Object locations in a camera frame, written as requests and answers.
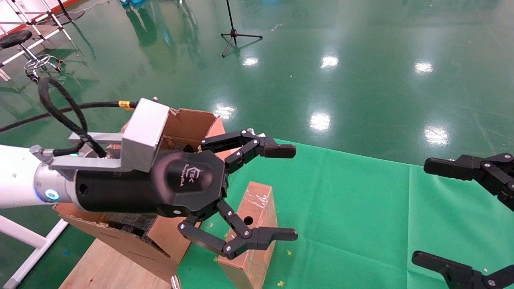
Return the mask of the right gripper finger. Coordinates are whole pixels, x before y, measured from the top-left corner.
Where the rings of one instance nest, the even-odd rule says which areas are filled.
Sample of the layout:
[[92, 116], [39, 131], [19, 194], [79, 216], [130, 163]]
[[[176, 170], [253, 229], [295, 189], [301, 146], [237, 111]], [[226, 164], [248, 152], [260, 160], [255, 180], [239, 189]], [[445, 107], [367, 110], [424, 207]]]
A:
[[459, 158], [428, 158], [424, 172], [432, 175], [476, 181], [491, 195], [496, 196], [510, 210], [514, 210], [514, 156], [502, 153], [487, 158], [461, 155]]
[[450, 289], [505, 289], [514, 283], [513, 265], [484, 275], [468, 265], [424, 251], [415, 251], [412, 262], [441, 274]]

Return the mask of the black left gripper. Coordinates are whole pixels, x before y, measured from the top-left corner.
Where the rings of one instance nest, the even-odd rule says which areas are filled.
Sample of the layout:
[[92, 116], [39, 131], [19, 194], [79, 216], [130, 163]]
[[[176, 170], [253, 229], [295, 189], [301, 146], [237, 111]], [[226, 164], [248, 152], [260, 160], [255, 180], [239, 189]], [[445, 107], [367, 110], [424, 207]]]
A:
[[210, 151], [161, 151], [148, 173], [78, 171], [75, 189], [87, 212], [206, 219], [226, 195], [226, 167]]

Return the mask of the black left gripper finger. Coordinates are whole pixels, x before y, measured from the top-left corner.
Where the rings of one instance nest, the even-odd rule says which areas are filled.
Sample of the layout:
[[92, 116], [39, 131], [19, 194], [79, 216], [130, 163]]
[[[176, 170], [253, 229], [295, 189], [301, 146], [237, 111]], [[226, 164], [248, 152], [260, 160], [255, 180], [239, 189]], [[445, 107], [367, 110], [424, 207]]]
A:
[[224, 159], [225, 171], [232, 174], [257, 156], [270, 159], [292, 159], [297, 148], [293, 144], [280, 144], [272, 137], [258, 136], [250, 130], [237, 130], [206, 138], [201, 141], [202, 151], [214, 154], [235, 150]]
[[206, 248], [219, 256], [234, 259], [248, 250], [267, 250], [273, 241], [295, 241], [298, 233], [292, 228], [249, 228], [224, 201], [217, 203], [217, 212], [231, 227], [236, 237], [229, 242], [195, 227], [194, 216], [187, 216], [178, 225], [178, 230], [189, 241]]

